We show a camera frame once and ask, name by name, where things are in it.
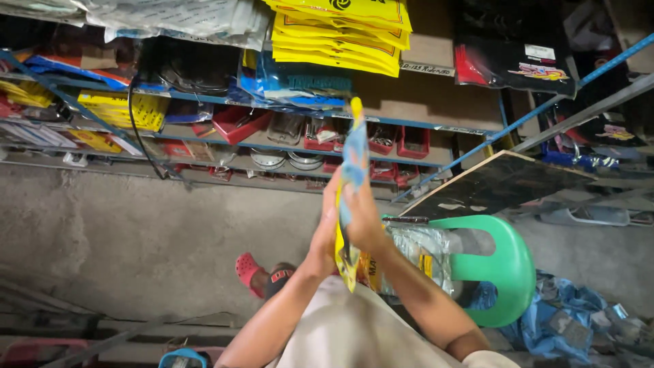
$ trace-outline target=clear plastic bag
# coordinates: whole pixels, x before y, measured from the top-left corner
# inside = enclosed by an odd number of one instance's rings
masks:
[[[416,223],[384,221],[386,233],[411,263],[420,268],[448,295],[454,291],[447,232]],[[396,295],[390,282],[381,274],[383,295]]]

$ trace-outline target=blue tarp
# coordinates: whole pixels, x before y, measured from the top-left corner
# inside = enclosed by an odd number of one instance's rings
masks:
[[[469,308],[488,309],[496,299],[495,286],[490,282],[481,282]],[[592,329],[591,314],[606,307],[606,301],[596,291],[588,287],[576,287],[570,280],[537,270],[536,293],[531,305],[516,322],[498,330],[516,350],[528,350],[531,354],[546,358],[576,358],[589,363],[592,330],[585,346],[576,348],[550,327],[549,321],[554,313],[562,310],[584,327]]]

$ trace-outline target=hand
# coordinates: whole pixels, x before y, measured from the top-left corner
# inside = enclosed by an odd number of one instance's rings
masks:
[[[322,213],[320,223],[313,233],[309,253],[304,263],[311,272],[321,279],[331,275],[336,270],[334,262],[334,244],[336,242],[336,191],[341,181],[341,168],[339,167],[322,192]]]
[[[352,159],[354,162],[357,161],[354,155]],[[364,155],[359,164],[368,169],[368,158]],[[374,256],[380,249],[388,245],[390,238],[386,236],[381,226],[381,218],[370,187],[370,177],[365,176],[358,192],[354,191],[353,185],[346,184],[343,188],[343,199],[352,213],[352,222],[347,225],[346,229],[350,242]]]

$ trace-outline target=red crocs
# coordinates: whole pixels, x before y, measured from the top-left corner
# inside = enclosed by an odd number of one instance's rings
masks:
[[[266,271],[263,267],[259,267],[259,265],[254,262],[254,258],[252,258],[252,254],[250,254],[250,252],[243,253],[236,259],[236,274],[238,275],[243,285],[250,289],[250,293],[252,293],[252,295],[263,299],[264,294],[254,290],[250,286],[252,276],[254,276],[254,274],[259,270],[264,272]]]

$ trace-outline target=black cable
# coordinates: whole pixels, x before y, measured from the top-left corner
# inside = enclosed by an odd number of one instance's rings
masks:
[[[139,79],[134,76],[134,78],[131,80],[131,83],[129,84],[129,89],[127,91],[127,109],[129,111],[129,120],[131,121],[131,127],[134,129],[134,134],[136,135],[137,141],[139,141],[139,145],[141,145],[141,150],[143,151],[143,154],[145,157],[148,159],[148,162],[150,165],[152,165],[152,168],[154,169],[154,172],[157,174],[159,179],[161,180],[166,180],[170,179],[170,175],[168,174],[168,171],[165,171],[163,174],[161,171],[159,171],[159,168],[157,168],[157,165],[152,161],[150,158],[150,155],[148,154],[148,150],[145,149],[145,146],[143,145],[143,141],[141,140],[141,135],[139,134],[139,130],[136,129],[136,122],[134,121],[134,113],[131,111],[131,97],[134,95],[134,86],[138,83]]]

